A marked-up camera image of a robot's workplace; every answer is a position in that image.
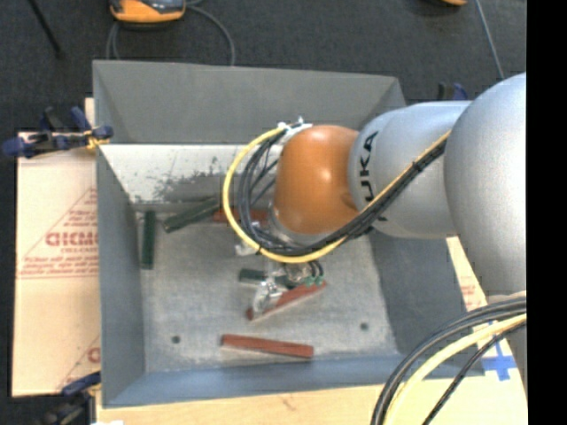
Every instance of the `green object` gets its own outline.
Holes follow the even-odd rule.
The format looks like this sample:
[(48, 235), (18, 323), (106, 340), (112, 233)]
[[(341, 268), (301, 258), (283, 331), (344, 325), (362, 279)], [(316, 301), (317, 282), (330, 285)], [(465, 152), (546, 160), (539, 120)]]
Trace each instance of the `green object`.
[(163, 222), (163, 227), (167, 233), (176, 231), (180, 228), (186, 227), (190, 223), (195, 223), (213, 214), (221, 202), (218, 197), (209, 197), (201, 202), (196, 203), (185, 212), (176, 214), (175, 216), (167, 218)]
[(144, 242), (142, 245), (142, 269), (153, 269), (153, 247), (156, 235), (156, 212), (144, 214)]

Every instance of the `yellow cable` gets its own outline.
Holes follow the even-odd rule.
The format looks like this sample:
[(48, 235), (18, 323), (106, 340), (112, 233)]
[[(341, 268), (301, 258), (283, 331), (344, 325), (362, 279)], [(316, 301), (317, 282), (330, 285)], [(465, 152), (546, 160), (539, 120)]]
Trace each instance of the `yellow cable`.
[(242, 159), (245, 158), (245, 156), (254, 149), (254, 147), (256, 145), (259, 145), (260, 143), (264, 142), (265, 140), (280, 134), (281, 132), (287, 130), (289, 128), (289, 126), (282, 126), (282, 127), (277, 127), (275, 129), (272, 129), (262, 135), (260, 135), (259, 137), (256, 137), (254, 140), (252, 140), (250, 143), (248, 143), (242, 151), (240, 151), (238, 153), (238, 155), (235, 157), (234, 161), (232, 162), (232, 164), (229, 167), (229, 170), (227, 171), (227, 175), (224, 179), (224, 183), (222, 184), (222, 208), (224, 209), (224, 212), (226, 213), (227, 216), (227, 220), (229, 221), (230, 226), (234, 229), (234, 231), (237, 233), (237, 235), (246, 243), (248, 244), (250, 247), (252, 247), (254, 250), (256, 250), (257, 252), (261, 253), (262, 255), (264, 255), (265, 257), (272, 259), (274, 261), (279, 261), (281, 263), (307, 263), (309, 261), (313, 261), (314, 259), (318, 259), (320, 257), (322, 257), (323, 255), (326, 255), (327, 253), (329, 253), (330, 251), (334, 250), (337, 246), (341, 245), (344, 240), (346, 239), (346, 236), (338, 239), (337, 241), (335, 241), (334, 243), (328, 244), (326, 246), (324, 246), (322, 249), (320, 249), (319, 251), (314, 251), (312, 253), (309, 253), (307, 255), (303, 255), (300, 257), (287, 257), (284, 255), (280, 255), (277, 253), (273, 253), (267, 249), (261, 248), (260, 245), (254, 241), (253, 239), (251, 239), (251, 237), (249, 237), (244, 230), (238, 225), (237, 220), (234, 218), (234, 214), (232, 213), (232, 210), (230, 209), (230, 184), (232, 183), (232, 178), (234, 177), (234, 173), (237, 170), (238, 165), (240, 164), (240, 162), (242, 162)]
[(415, 388), (415, 386), (422, 381), (422, 379), (427, 376), (430, 372), (432, 372), (435, 368), (441, 365), (445, 360), (449, 359), (451, 356), (454, 356), (457, 352), (461, 352), (465, 348), (478, 343), (481, 340), (487, 339), (488, 337), (499, 334), (505, 330), (513, 328), (517, 324), (525, 321), (527, 319), (527, 314), (523, 313), (521, 315), (515, 316), (514, 318), (509, 318), (505, 321), (497, 322), (492, 324), (486, 328), (482, 328), (469, 336), (465, 336), (460, 340), (446, 346), (441, 351), (433, 354), (429, 359), (423, 363), (408, 379), (407, 382), (404, 383), (402, 387), (398, 389), (395, 393), (392, 403), (388, 407), (386, 411), (386, 415), (384, 417), (384, 425), (392, 425), (394, 424), (394, 416), (396, 415), (397, 411), (400, 408), (401, 403), (403, 402), (404, 398), (408, 395), (408, 393)]
[[(270, 137), (273, 137), (275, 135), (280, 134), (281, 132), (287, 130), (288, 128), (290, 128), (290, 126), (276, 127), (275, 129), (272, 129), (272, 130), (256, 137), (254, 140), (252, 140), (250, 143), (248, 143), (243, 148), (242, 151), (240, 151), (238, 153), (238, 155), (235, 157), (234, 161), (230, 165), (229, 170), (227, 171), (227, 175), (224, 179), (224, 183), (222, 184), (222, 208), (224, 209), (224, 212), (227, 216), (227, 220), (229, 221), (230, 226), (234, 229), (234, 231), (237, 233), (237, 235), (247, 245), (252, 247), (258, 253), (261, 253), (265, 257), (272, 259), (274, 261), (279, 261), (280, 263), (307, 263), (309, 261), (319, 259), (320, 257), (327, 255), (331, 251), (334, 251), (337, 247), (339, 247), (339, 245), (341, 245), (347, 239), (348, 236), (345, 235), (345, 236), (339, 238), (337, 241), (334, 241), (332, 243), (328, 243), (327, 245), (323, 246), (318, 251), (313, 251), (311, 253), (308, 253), (307, 255), (293, 256), (293, 257), (292, 256), (286, 256), (286, 255), (280, 255), (278, 253), (273, 253), (273, 252), (269, 251), (268, 249), (264, 249), (264, 248), (260, 247), (260, 245), (256, 241), (254, 241), (251, 237), (249, 237), (244, 232), (244, 230), (238, 225), (238, 222), (234, 218), (232, 210), (230, 209), (230, 184), (232, 183), (232, 178), (234, 177), (234, 174), (237, 170), (238, 165), (240, 165), (240, 163), (245, 158), (245, 156), (250, 151), (252, 151), (257, 145), (259, 145), (260, 143), (269, 139)], [(416, 159), (415, 162), (419, 162), (421, 159), (423, 159), (425, 156), (427, 156), (432, 150), (434, 150), (438, 145), (443, 143), (449, 137), (450, 133), (451, 133), (451, 131), (449, 130), (445, 134), (443, 134), (435, 143), (433, 143), (427, 150), (425, 150)], [(394, 178), (393, 181), (391, 181), (384, 189), (382, 189), (382, 191), (377, 196), (375, 196), (372, 199), (372, 201), (369, 202), (361, 212), (359, 212), (359, 214), (364, 213), (377, 200), (379, 200), (381, 197), (383, 197), (384, 194), (388, 193), (390, 191), (390, 189), (393, 187), (393, 185), (398, 181), (398, 179), (402, 175), (406, 174), (412, 168), (412, 166), (413, 166), (413, 163), (408, 165), (406, 167), (406, 169), (403, 170), (396, 178)]]

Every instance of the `cable bundle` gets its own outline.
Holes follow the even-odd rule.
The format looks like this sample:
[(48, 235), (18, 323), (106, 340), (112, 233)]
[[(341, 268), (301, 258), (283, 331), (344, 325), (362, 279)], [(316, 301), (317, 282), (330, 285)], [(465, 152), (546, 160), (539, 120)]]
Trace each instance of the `cable bundle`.
[[(417, 383), (427, 376), (431, 371), (438, 367), (448, 358), (456, 353), (477, 344), (483, 340), (490, 340), (481, 346), (470, 360), (462, 367), (461, 371), (451, 382), (444, 395), (438, 403), (431, 409), (431, 412), (423, 421), (423, 425), (431, 423), (443, 405), (448, 401), (454, 390), (465, 377), (469, 369), (479, 360), (490, 348), (500, 342), (511, 332), (522, 328), (527, 319), (527, 299), (525, 297), (502, 301), (494, 305), (487, 305), (465, 314), (463, 317), (449, 322), (440, 330), (432, 334), (415, 348), (394, 370), (377, 401), (372, 425), (392, 425), (395, 423), (393, 418), (407, 394), (416, 386)], [(476, 326), (486, 325), (481, 329), (473, 331), (471, 334), (460, 338), (452, 344), (447, 344), (447, 340), (453, 336), (462, 335)], [(436, 352), (425, 363), (423, 363), (402, 385), (405, 376), (411, 367), (431, 348), (443, 349)]]
[[(281, 141), (288, 130), (299, 128), (301, 124), (302, 123), (295, 123), (278, 127), (250, 142), (235, 158), (227, 172), (223, 185), (222, 202), (231, 227), (233, 227), (237, 234), (258, 253), (283, 263), (307, 263), (313, 261), (331, 252), (342, 243), (364, 235), (369, 230), (372, 223), (385, 211), (401, 191), (403, 191), (429, 164), (443, 154), (450, 133), (450, 131), (446, 132), (430, 148), (424, 151), (414, 162), (390, 182), (388, 186), (377, 194), (353, 220), (316, 243), (298, 246), (284, 241), (268, 231), (255, 227), (251, 218), (251, 207), (266, 193), (269, 187), (274, 184), (274, 181), (269, 182), (260, 192), (254, 195), (254, 190), (258, 187), (260, 181), (276, 166), (277, 160), (268, 164), (270, 149)], [(230, 184), (237, 166), (242, 162), (244, 157), (257, 146), (258, 149), (253, 153), (245, 166), (238, 187), (236, 201), (241, 220), (241, 224), (239, 225), (234, 219), (229, 206)], [(258, 170), (258, 166), (263, 158), (263, 167)]]

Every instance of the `red wooden stick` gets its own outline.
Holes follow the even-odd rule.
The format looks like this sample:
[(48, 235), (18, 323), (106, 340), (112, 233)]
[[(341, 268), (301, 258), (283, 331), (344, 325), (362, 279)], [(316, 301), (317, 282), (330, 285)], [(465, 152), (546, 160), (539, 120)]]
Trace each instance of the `red wooden stick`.
[(239, 336), (236, 334), (223, 335), (221, 345), (232, 346), (242, 350), (295, 356), (304, 359), (311, 359), (314, 354), (313, 346), (308, 344), (294, 344), (291, 342), (281, 342), (279, 340), (269, 340), (267, 338)]

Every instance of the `gray bin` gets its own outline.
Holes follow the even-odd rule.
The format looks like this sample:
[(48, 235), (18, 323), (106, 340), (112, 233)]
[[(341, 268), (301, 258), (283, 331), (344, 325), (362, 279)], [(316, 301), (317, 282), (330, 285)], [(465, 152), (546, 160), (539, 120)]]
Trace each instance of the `gray bin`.
[[(443, 240), (378, 232), (322, 261), (328, 286), (259, 321), (238, 282), (232, 229), (159, 222), (220, 193), (243, 143), (280, 120), (361, 128), (404, 106), (398, 81), (351, 73), (94, 62), (97, 124), (116, 135), (97, 160), (103, 405), (136, 406), (383, 383), (405, 354), (463, 313)], [(158, 216), (152, 270), (140, 267), (145, 211)], [(315, 356), (229, 351), (222, 334), (312, 344)], [(435, 375), (454, 375), (450, 364)]]

